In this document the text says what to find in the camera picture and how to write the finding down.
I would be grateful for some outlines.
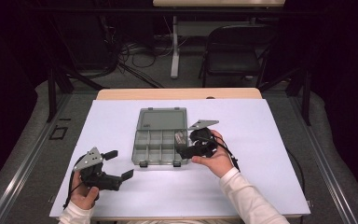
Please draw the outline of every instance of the gray storage box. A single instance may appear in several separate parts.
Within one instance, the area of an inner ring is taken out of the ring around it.
[[[176,152],[187,147],[186,109],[144,108],[141,109],[133,144],[132,161],[135,165],[187,164]]]

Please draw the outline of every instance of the person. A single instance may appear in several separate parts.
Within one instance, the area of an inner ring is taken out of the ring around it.
[[[215,139],[221,145],[224,144],[223,136],[211,130]],[[229,198],[241,219],[246,224],[288,224],[282,216],[269,203],[255,186],[241,175],[235,168],[227,152],[222,147],[217,147],[211,158],[194,156],[192,162],[207,166],[220,178],[219,185],[223,193]],[[75,172],[73,188],[80,184],[79,172]],[[79,186],[71,195],[71,202],[59,217],[60,223],[90,223],[94,211],[94,199],[98,195],[98,189],[93,187],[88,190],[84,185]]]

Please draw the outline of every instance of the office chair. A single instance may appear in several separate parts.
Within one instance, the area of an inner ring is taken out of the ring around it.
[[[258,77],[262,81],[275,28],[264,24],[229,25],[213,30],[206,43],[199,78],[207,76]]]

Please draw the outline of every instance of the white sleeve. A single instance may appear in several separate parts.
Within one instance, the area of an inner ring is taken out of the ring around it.
[[[94,207],[90,210],[83,210],[77,207],[74,203],[69,202],[58,220],[60,221],[60,224],[90,224],[90,219],[93,213]]]
[[[220,188],[246,224],[289,223],[235,167],[220,178]]]

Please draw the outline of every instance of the hand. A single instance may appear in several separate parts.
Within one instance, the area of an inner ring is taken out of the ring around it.
[[[219,132],[211,130],[211,133],[216,137],[218,143],[224,145],[223,137]],[[191,158],[191,161],[207,166],[212,173],[219,178],[225,175],[233,167],[227,152],[220,146],[217,146],[217,149],[211,158],[194,156]]]
[[[71,201],[77,207],[83,210],[89,210],[94,206],[99,189],[97,187],[92,187],[91,189],[87,188],[80,179],[80,171],[74,173],[72,189],[74,190],[71,194]]]

